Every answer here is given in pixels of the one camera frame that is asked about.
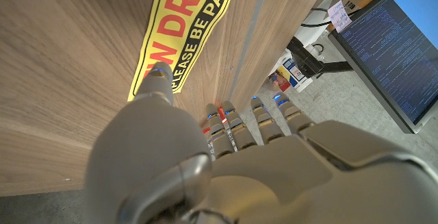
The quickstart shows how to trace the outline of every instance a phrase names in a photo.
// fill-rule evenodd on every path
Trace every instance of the robot finger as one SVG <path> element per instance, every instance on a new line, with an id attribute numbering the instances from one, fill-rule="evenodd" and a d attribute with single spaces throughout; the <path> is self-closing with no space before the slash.
<path id="1" fill-rule="evenodd" d="M 210 126 L 211 144 L 213 145 L 214 157 L 218 159 L 226 154 L 234 153 L 233 145 L 229 140 L 227 131 L 219 117 L 218 110 L 213 104 L 206 107 L 207 121 Z"/>
<path id="2" fill-rule="evenodd" d="M 240 151 L 249 146 L 257 145 L 253 135 L 251 135 L 247 126 L 235 111 L 233 104 L 229 101 L 225 101 L 222 104 L 222 109 L 225 112 L 225 116 L 231 128 L 237 150 Z"/>
<path id="3" fill-rule="evenodd" d="M 303 129 L 315 125 L 315 123 L 304 112 L 297 108 L 284 93 L 277 93 L 273 99 L 281 114 L 285 117 L 291 133 L 297 134 Z"/>
<path id="4" fill-rule="evenodd" d="M 259 97 L 253 97 L 251 100 L 251 109 L 259 126 L 261 139 L 265 145 L 275 138 L 285 136 Z"/>

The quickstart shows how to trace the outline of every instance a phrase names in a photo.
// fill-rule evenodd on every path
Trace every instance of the computer monitor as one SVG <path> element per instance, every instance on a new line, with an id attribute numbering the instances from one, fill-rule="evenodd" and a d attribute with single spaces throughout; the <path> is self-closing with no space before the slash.
<path id="1" fill-rule="evenodd" d="M 329 36 L 405 133 L 438 111 L 438 0 L 373 0 Z"/>

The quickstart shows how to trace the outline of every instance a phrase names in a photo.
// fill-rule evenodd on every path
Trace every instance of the gray floor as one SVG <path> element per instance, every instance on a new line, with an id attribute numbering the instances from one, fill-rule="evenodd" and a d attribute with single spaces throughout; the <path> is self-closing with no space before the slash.
<path id="1" fill-rule="evenodd" d="M 344 60 L 325 37 L 324 61 Z M 277 92 L 264 84 L 257 96 L 268 107 L 285 134 L 290 134 L 271 98 Z M 287 96 L 314 121 L 341 121 L 397 143 L 438 168 L 438 120 L 432 118 L 419 134 L 404 134 L 354 72 L 326 74 L 301 93 Z M 261 136 L 249 108 L 241 113 L 257 142 Z M 83 193 L 80 190 L 0 198 L 0 223 L 83 223 Z"/>

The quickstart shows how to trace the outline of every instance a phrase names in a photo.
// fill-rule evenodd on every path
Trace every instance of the computer code on screen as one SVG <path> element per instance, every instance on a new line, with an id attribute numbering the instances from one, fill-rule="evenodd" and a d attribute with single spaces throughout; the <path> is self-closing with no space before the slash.
<path id="1" fill-rule="evenodd" d="M 438 50 L 394 0 L 382 0 L 341 36 L 414 124 L 437 101 Z"/>

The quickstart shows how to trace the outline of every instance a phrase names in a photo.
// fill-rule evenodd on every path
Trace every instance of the monitor screen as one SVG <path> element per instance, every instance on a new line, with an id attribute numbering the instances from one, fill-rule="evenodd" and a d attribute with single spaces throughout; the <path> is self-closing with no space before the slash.
<path id="1" fill-rule="evenodd" d="M 416 125 L 438 100 L 438 0 L 380 0 L 339 33 Z"/>

